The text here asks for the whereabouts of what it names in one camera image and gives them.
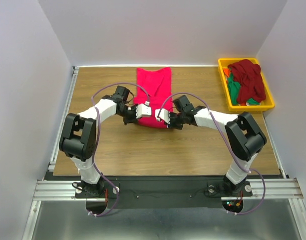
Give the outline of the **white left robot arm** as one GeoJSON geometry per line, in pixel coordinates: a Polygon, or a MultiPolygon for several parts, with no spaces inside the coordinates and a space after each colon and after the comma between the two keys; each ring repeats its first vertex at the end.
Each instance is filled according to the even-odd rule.
{"type": "Polygon", "coordinates": [[[137,105],[127,105],[129,95],[133,93],[119,85],[114,94],[105,95],[95,106],[66,116],[59,150],[73,161],[80,174],[81,181],[73,184],[76,194],[84,193],[91,198],[104,195],[104,179],[93,159],[98,146],[98,125],[114,115],[123,117],[125,125],[137,123],[137,105]]]}

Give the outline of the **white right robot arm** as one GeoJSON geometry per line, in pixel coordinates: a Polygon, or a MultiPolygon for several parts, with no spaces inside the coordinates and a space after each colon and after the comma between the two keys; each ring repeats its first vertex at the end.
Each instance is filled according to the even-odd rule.
{"type": "Polygon", "coordinates": [[[211,110],[204,102],[194,107],[186,95],[172,101],[177,112],[160,107],[155,118],[170,129],[181,130],[184,124],[215,129],[219,132],[233,160],[223,177],[222,188],[234,195],[245,183],[251,165],[267,143],[267,138],[253,116],[248,112],[228,114],[211,110]]]}

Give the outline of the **pink t shirt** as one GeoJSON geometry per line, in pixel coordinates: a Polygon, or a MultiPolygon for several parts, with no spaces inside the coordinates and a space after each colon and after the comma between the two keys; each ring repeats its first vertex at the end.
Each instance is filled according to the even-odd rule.
{"type": "Polygon", "coordinates": [[[139,119],[138,124],[149,128],[165,129],[166,125],[162,121],[156,121],[155,110],[159,109],[164,100],[172,94],[171,68],[165,67],[155,71],[137,68],[136,83],[148,93],[152,108],[152,116],[139,119]]]}

